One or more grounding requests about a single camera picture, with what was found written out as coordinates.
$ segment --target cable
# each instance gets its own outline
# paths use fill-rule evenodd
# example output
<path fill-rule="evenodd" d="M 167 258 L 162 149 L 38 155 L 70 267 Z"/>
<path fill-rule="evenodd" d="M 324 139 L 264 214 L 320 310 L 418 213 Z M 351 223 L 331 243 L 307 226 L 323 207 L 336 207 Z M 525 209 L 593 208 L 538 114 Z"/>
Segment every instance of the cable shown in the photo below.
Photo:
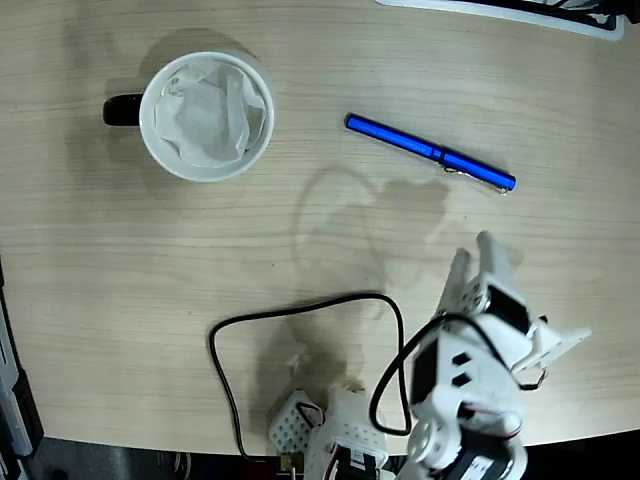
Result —
<path fill-rule="evenodd" d="M 352 294 L 336 297 L 333 299 L 312 303 L 310 305 L 294 306 L 294 307 L 284 308 L 280 310 L 272 310 L 269 312 L 240 315 L 237 317 L 232 317 L 227 320 L 224 320 L 218 323 L 215 327 L 211 329 L 211 332 L 209 333 L 209 353 L 211 354 L 211 360 L 213 361 L 213 365 L 218 374 L 218 378 L 220 379 L 220 383 L 222 384 L 225 395 L 227 397 L 227 402 L 229 403 L 229 409 L 231 410 L 231 420 L 233 423 L 233 431 L 236 439 L 236 445 L 238 446 L 238 451 L 240 452 L 240 455 L 245 460 L 250 462 L 259 462 L 259 463 L 262 463 L 264 461 L 264 460 L 259 460 L 259 459 L 250 457 L 249 455 L 247 455 L 247 452 L 244 449 L 244 444 L 242 443 L 242 429 L 240 426 L 240 414 L 238 413 L 238 407 L 233 397 L 231 386 L 229 385 L 229 381 L 227 380 L 227 377 L 224 374 L 224 370 L 222 368 L 222 364 L 220 363 L 220 359 L 218 357 L 218 353 L 216 350 L 215 340 L 218 332 L 223 328 L 228 327 L 230 325 L 234 325 L 236 323 L 250 322 L 254 320 L 264 320 L 267 318 L 299 315 L 302 313 L 309 313 L 316 310 L 321 310 L 323 308 L 333 307 L 333 306 L 342 305 L 345 303 L 350 303 L 350 302 L 355 302 L 360 300 L 380 300 L 385 302 L 387 305 L 391 307 L 398 324 L 398 352 L 399 352 L 398 354 L 400 354 L 400 352 L 402 352 L 404 347 L 404 322 L 402 320 L 402 313 L 400 312 L 400 308 L 398 307 L 396 302 L 394 302 L 387 295 L 384 295 L 378 292 L 352 293 Z M 406 381 L 405 381 L 405 375 L 404 375 L 404 367 L 402 365 L 399 365 L 397 368 L 394 369 L 394 373 L 395 371 L 398 372 L 398 388 L 400 389 L 400 402 L 402 403 L 402 412 L 404 415 L 405 429 L 393 430 L 387 427 L 383 427 L 377 422 L 377 420 L 374 423 L 374 425 L 376 426 L 376 428 L 380 429 L 381 431 L 390 432 L 392 435 L 408 435 L 411 432 L 411 412 L 409 411 L 409 400 L 407 398 L 407 387 L 406 387 Z"/>
<path fill-rule="evenodd" d="M 369 420 L 373 424 L 373 426 L 380 430 L 381 432 L 387 433 L 389 435 L 396 436 L 407 436 L 411 433 L 411 425 L 409 424 L 408 428 L 404 430 L 394 430 L 391 428 L 387 428 L 383 425 L 380 425 L 378 422 L 378 405 L 380 404 L 380 399 L 382 398 L 382 394 L 386 390 L 389 382 L 393 378 L 396 372 L 404 372 L 404 361 L 411 355 L 411 353 L 416 349 L 416 347 L 420 344 L 424 337 L 426 337 L 431 332 L 434 332 L 438 328 L 443 327 L 447 323 L 451 322 L 462 322 L 469 325 L 482 339 L 482 341 L 487 345 L 491 355 L 498 361 L 504 368 L 509 370 L 507 364 L 504 359 L 498 352 L 498 349 L 493 344 L 491 339 L 487 336 L 487 334 L 482 330 L 476 322 L 474 322 L 471 318 L 461 315 L 458 313 L 445 313 L 444 315 L 440 315 L 435 317 L 429 323 L 427 323 L 424 327 L 422 327 L 418 333 L 416 333 L 411 340 L 409 340 L 404 347 L 400 349 L 396 357 L 391 361 L 387 369 L 382 374 L 378 385 L 376 385 L 375 390 L 373 391 L 373 395 L 371 395 L 371 403 L 369 403 Z"/>

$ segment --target mug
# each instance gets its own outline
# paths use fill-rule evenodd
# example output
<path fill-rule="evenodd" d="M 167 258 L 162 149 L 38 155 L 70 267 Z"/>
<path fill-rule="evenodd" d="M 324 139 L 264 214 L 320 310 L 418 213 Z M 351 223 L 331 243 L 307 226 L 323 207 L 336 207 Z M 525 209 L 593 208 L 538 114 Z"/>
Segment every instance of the mug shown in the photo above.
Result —
<path fill-rule="evenodd" d="M 180 158 L 178 149 L 159 137 L 155 128 L 155 106 L 166 83 L 188 62 L 203 59 L 226 62 L 245 72 L 260 91 L 266 107 L 266 118 L 256 143 L 239 159 L 218 167 L 185 162 Z M 139 127 L 147 150 L 168 172 L 194 182 L 220 182 L 245 172 L 266 150 L 275 126 L 274 91 L 269 75 L 251 55 L 233 50 L 194 52 L 165 65 L 154 75 L 143 94 L 118 95 L 108 99 L 102 108 L 102 118 L 107 125 L 114 127 Z"/>

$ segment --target pen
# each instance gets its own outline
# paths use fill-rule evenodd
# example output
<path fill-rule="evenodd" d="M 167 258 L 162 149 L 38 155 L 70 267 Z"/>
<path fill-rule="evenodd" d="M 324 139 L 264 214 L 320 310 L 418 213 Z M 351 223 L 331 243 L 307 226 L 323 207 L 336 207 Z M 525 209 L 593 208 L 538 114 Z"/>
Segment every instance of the pen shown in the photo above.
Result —
<path fill-rule="evenodd" d="M 439 163 L 447 172 L 462 173 L 497 189 L 500 193 L 507 193 L 516 186 L 516 177 L 496 167 L 476 160 L 464 153 L 437 145 L 402 132 L 393 127 L 374 122 L 368 118 L 350 113 L 345 118 L 345 126 L 349 130 L 362 133 L 382 142 L 407 150 L 421 157 Z"/>

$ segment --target wood grain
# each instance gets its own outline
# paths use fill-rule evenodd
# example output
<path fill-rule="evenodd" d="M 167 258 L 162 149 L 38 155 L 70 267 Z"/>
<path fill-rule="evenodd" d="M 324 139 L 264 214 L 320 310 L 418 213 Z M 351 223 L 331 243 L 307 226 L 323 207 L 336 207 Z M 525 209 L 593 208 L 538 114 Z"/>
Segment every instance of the wood grain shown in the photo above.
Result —
<path fill-rule="evenodd" d="M 490 230 L 537 313 L 593 336 L 529 394 L 525 440 L 640 428 L 640 42 L 370 0 L 9 1 L 0 19 L 0 254 L 48 435 L 235 452 L 207 356 L 222 319 L 379 289 L 408 334 L 459 246 Z M 100 119 L 189 51 L 272 74 L 276 131 L 246 174 L 174 178 Z M 508 167 L 507 197 L 349 134 L 354 111 Z M 293 386 L 375 385 L 389 312 L 360 304 L 220 339 L 247 448 Z M 397 393 L 384 402 L 400 424 Z M 403 451 L 392 440 L 391 451 Z"/>

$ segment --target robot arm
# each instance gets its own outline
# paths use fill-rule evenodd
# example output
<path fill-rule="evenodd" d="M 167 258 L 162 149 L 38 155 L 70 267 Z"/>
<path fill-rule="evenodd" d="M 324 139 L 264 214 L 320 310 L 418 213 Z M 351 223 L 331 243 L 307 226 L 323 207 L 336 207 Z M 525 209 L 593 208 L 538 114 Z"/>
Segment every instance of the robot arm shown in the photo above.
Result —
<path fill-rule="evenodd" d="M 489 233 L 477 237 L 480 272 L 467 280 L 471 259 L 454 257 L 436 315 L 472 318 L 496 347 L 492 355 L 477 331 L 452 324 L 428 335 L 414 357 L 411 410 L 417 418 L 407 462 L 398 478 L 519 479 L 527 455 L 519 434 L 524 408 L 515 374 L 546 367 L 586 338 L 589 329 L 560 334 L 532 319 L 515 287 L 504 247 Z"/>
<path fill-rule="evenodd" d="M 471 254 L 459 249 L 436 311 L 439 320 L 423 327 L 429 332 L 423 339 L 409 341 L 420 342 L 410 393 L 417 422 L 401 480 L 520 479 L 527 466 L 520 390 L 532 388 L 523 388 L 515 375 L 536 370 L 544 379 L 549 364 L 591 333 L 584 328 L 561 334 L 546 318 L 534 318 L 513 282 L 505 248 L 487 232 L 477 243 L 478 275 L 469 280 Z M 441 317 L 446 314 L 459 320 L 447 321 Z M 389 478 L 391 473 L 382 470 L 386 438 L 374 427 L 372 405 L 361 391 L 335 387 L 322 413 L 304 392 L 295 391 L 269 435 L 280 453 L 304 453 L 305 478 Z"/>

